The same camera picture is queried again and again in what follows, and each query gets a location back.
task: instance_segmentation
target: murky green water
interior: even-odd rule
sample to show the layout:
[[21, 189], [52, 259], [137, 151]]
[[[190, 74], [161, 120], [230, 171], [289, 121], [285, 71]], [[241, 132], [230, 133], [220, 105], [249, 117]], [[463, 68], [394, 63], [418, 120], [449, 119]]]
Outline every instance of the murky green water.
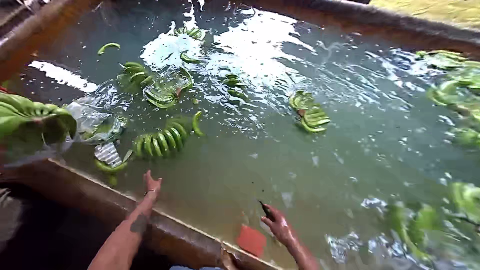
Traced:
[[[183, 25], [210, 34], [205, 42], [169, 36]], [[97, 56], [108, 42], [121, 50]], [[117, 189], [140, 195], [142, 173], [151, 168], [164, 178], [160, 209], [231, 243], [242, 223], [263, 231], [261, 199], [286, 213], [325, 267], [343, 268], [348, 254], [347, 268], [372, 268], [383, 263], [375, 243], [398, 255], [381, 243], [389, 239], [378, 210], [385, 202], [448, 209], [446, 184], [475, 183], [480, 172], [478, 153], [446, 141], [454, 115], [425, 97], [432, 81], [407, 52], [414, 48], [400, 47], [227, 1], [105, 2], [43, 48], [21, 86], [30, 98], [61, 105], [114, 79], [118, 63], [143, 62], [154, 71], [183, 65], [195, 84], [169, 110], [150, 106], [141, 93], [115, 96], [110, 89], [115, 98], [106, 103], [130, 117], [120, 155], [137, 135], [198, 110], [207, 136], [190, 136], [175, 158], [131, 162]], [[185, 50], [203, 62], [182, 63]], [[223, 66], [249, 83], [246, 104], [226, 102]], [[322, 103], [332, 120], [326, 133], [307, 134], [294, 124], [288, 95], [298, 89]], [[73, 144], [63, 157], [105, 178], [94, 167], [93, 146]], [[286, 254], [269, 238], [267, 261], [293, 267]]]

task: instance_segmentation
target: plastic bag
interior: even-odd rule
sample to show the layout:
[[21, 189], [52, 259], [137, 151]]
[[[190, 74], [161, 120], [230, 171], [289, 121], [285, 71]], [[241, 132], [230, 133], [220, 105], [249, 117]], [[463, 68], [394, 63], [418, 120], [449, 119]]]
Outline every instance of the plastic bag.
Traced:
[[[104, 88], [106, 81], [99, 85], [99, 90]], [[116, 140], [127, 126], [127, 118], [122, 116], [114, 116], [111, 113], [99, 112], [102, 105], [105, 105], [105, 97], [101, 96], [85, 96], [74, 100], [65, 107], [77, 121], [78, 136], [76, 141], [81, 143], [99, 145]]]

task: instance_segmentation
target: banana bunch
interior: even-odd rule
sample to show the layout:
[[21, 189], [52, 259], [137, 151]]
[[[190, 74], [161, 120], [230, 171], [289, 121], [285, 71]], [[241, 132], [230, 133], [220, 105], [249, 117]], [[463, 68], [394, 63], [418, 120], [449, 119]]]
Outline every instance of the banana bunch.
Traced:
[[[38, 135], [45, 143], [54, 143], [64, 139], [67, 132], [73, 137], [77, 122], [67, 110], [54, 104], [0, 93], [0, 138], [13, 134], [21, 127], [35, 129], [20, 132], [20, 136]], [[32, 130], [39, 131], [39, 134], [32, 134]]]
[[192, 29], [188, 30], [188, 28], [184, 26], [182, 28], [173, 30], [174, 36], [178, 37], [181, 34], [187, 34], [189, 37], [197, 40], [201, 40], [205, 37], [205, 31], [200, 28], [193, 27]]
[[177, 122], [170, 124], [170, 128], [160, 130], [154, 134], [138, 136], [133, 145], [138, 157], [168, 157], [174, 151], [180, 151], [187, 139], [187, 132]]
[[320, 104], [315, 103], [311, 93], [299, 90], [288, 99], [290, 106], [297, 110], [300, 115], [300, 124], [309, 132], [320, 132], [326, 130], [323, 124], [330, 122]]
[[448, 50], [433, 50], [416, 52], [416, 60], [426, 60], [434, 68], [452, 70], [462, 67], [467, 59], [461, 53]]
[[416, 258], [422, 261], [430, 261], [431, 256], [427, 250], [428, 232], [441, 230], [441, 220], [435, 209], [429, 205], [423, 205], [412, 216], [402, 202], [396, 202], [387, 206], [385, 221], [390, 230], [395, 231], [404, 247]]
[[161, 85], [155, 81], [152, 87], [144, 89], [144, 96], [153, 105], [168, 109], [177, 102], [175, 96], [178, 97], [181, 91], [190, 89], [192, 86], [192, 75], [185, 68], [180, 67], [180, 72], [177, 73], [174, 80], [170, 81], [170, 84]]
[[117, 76], [117, 81], [127, 92], [138, 92], [145, 86], [152, 85], [154, 79], [145, 67], [136, 62], [126, 62], [122, 65], [123, 73]]
[[222, 81], [224, 85], [228, 87], [227, 92], [231, 97], [240, 98], [242, 100], [247, 100], [248, 95], [243, 92], [243, 89], [247, 86], [242, 82], [238, 75], [229, 73], [225, 75], [225, 80]]

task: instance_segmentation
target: green banana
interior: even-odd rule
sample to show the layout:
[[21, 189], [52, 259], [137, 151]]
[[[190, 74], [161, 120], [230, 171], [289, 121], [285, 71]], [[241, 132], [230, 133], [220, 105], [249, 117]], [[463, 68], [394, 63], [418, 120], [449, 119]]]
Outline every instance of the green banana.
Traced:
[[310, 126], [308, 126], [308, 124], [305, 122], [305, 119], [304, 119], [304, 118], [302, 118], [302, 119], [300, 120], [300, 122], [301, 122], [301, 125], [305, 128], [305, 130], [307, 130], [307, 131], [309, 131], [309, 132], [315, 133], [315, 132], [320, 132], [320, 131], [326, 130], [326, 128], [322, 128], [322, 127], [316, 127], [316, 128], [315, 128], [315, 127], [310, 127]]
[[15, 114], [17, 114], [17, 115], [19, 115], [19, 116], [24, 116], [24, 117], [27, 116], [27, 115], [21, 113], [19, 110], [17, 110], [17, 108], [15, 108], [14, 106], [12, 106], [12, 105], [10, 105], [10, 104], [8, 104], [8, 103], [5, 103], [5, 102], [0, 101], [0, 106], [1, 106], [1, 107], [4, 107], [6, 110], [9, 110], [10, 112], [15, 113]]
[[168, 130], [165, 130], [163, 134], [167, 138], [168, 147], [172, 150], [177, 149], [177, 143], [175, 143], [175, 139], [173, 138], [172, 133], [170, 133], [170, 131]]
[[104, 52], [105, 52], [105, 49], [108, 48], [108, 47], [117, 47], [120, 49], [120, 45], [118, 43], [107, 43], [105, 45], [103, 45], [97, 52], [98, 55], [102, 55]]
[[95, 159], [95, 165], [97, 166], [97, 168], [99, 168], [100, 170], [102, 170], [104, 172], [108, 172], [108, 173], [119, 172], [119, 171], [125, 169], [125, 167], [127, 167], [127, 164], [128, 164], [128, 162], [126, 161], [126, 162], [118, 165], [117, 167], [112, 168], [112, 167], [108, 166], [106, 163]]
[[153, 83], [153, 78], [151, 76], [148, 76], [143, 81], [140, 82], [140, 86], [151, 85], [152, 83]]
[[238, 83], [240, 83], [240, 80], [238, 80], [237, 78], [226, 79], [223, 81], [223, 84], [228, 85], [230, 87], [234, 87]]
[[142, 66], [141, 64], [137, 63], [137, 62], [126, 62], [124, 65], [124, 67], [139, 67], [139, 68], [144, 68], [144, 66]]
[[136, 140], [135, 140], [135, 152], [137, 154], [138, 157], [141, 157], [142, 156], [142, 146], [144, 145], [144, 135], [138, 137]]
[[241, 98], [241, 99], [248, 99], [248, 96], [245, 93], [243, 93], [243, 92], [240, 93], [240, 92], [236, 91], [235, 89], [229, 88], [229, 89], [227, 89], [227, 92], [231, 96], [238, 97], [238, 98]]
[[43, 115], [42, 114], [43, 107], [44, 107], [43, 103], [34, 101], [33, 104], [32, 104], [31, 111], [30, 111], [30, 115], [42, 116]]
[[167, 143], [167, 140], [165, 139], [165, 136], [163, 136], [161, 132], [157, 133], [156, 136], [160, 142], [161, 149], [164, 152], [165, 156], [169, 156], [170, 148], [168, 148], [168, 143]]
[[192, 75], [184, 67], [180, 67], [180, 73], [188, 79], [188, 84], [182, 88], [182, 91], [190, 89], [193, 86]]
[[145, 75], [145, 72], [141, 71], [141, 72], [137, 72], [137, 73], [133, 74], [132, 77], [130, 78], [130, 82], [134, 81], [134, 79], [138, 76], [140, 76], [140, 78], [141, 78], [142, 75]]
[[173, 135], [173, 138], [175, 139], [175, 143], [177, 144], [178, 151], [180, 151], [183, 148], [183, 143], [182, 143], [182, 138], [180, 136], [180, 133], [174, 128], [170, 128], [170, 133]]
[[185, 54], [184, 52], [180, 54], [180, 59], [182, 59], [182, 61], [184, 61], [186, 63], [198, 64], [198, 63], [201, 62], [198, 59], [188, 57], [187, 54]]
[[193, 116], [193, 120], [192, 120], [192, 126], [193, 126], [193, 131], [195, 132], [195, 134], [197, 134], [198, 136], [205, 136], [205, 134], [200, 130], [200, 128], [198, 127], [198, 118], [202, 115], [202, 112], [201, 111], [198, 111], [194, 116]]
[[152, 142], [153, 142], [153, 147], [154, 147], [154, 150], [155, 150], [155, 153], [157, 156], [159, 157], [162, 157], [162, 150], [160, 149], [160, 145], [158, 144], [158, 140], [157, 138], [152, 138]]
[[124, 73], [138, 73], [142, 72], [144, 70], [143, 67], [137, 67], [137, 66], [129, 66], [123, 69]]
[[147, 153], [148, 153], [150, 156], [153, 156], [153, 152], [152, 152], [152, 136], [151, 136], [151, 135], [147, 135], [147, 136], [146, 136], [145, 142], [144, 142], [144, 146], [145, 146], [145, 150], [147, 151]]
[[188, 35], [191, 36], [191, 37], [194, 37], [194, 36], [197, 35], [200, 31], [201, 31], [200, 28], [192, 28], [192, 29], [189, 31]]
[[183, 128], [183, 126], [177, 122], [173, 122], [172, 123], [172, 126], [178, 130], [178, 132], [180, 133], [180, 136], [182, 137], [183, 141], [185, 142], [185, 140], [187, 139], [187, 132], [185, 131], [185, 129]]
[[227, 79], [237, 79], [238, 78], [238, 75], [234, 74], [234, 73], [229, 73], [227, 75], [225, 75], [225, 77]]

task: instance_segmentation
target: brown tank wall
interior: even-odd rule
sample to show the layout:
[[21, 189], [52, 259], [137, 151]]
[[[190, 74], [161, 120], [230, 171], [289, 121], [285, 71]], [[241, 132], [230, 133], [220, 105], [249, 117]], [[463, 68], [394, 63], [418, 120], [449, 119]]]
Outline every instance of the brown tank wall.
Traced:
[[[3, 170], [0, 174], [1, 182], [28, 185], [47, 199], [98, 217], [111, 226], [112, 230], [136, 206], [134, 198], [54, 160], [36, 162], [14, 170]], [[148, 230], [144, 239], [154, 251], [168, 256], [176, 264], [193, 269], [223, 267], [221, 254], [222, 250], [226, 250], [233, 254], [235, 264], [241, 269], [277, 269], [160, 211], [153, 211], [151, 223], [151, 230]]]

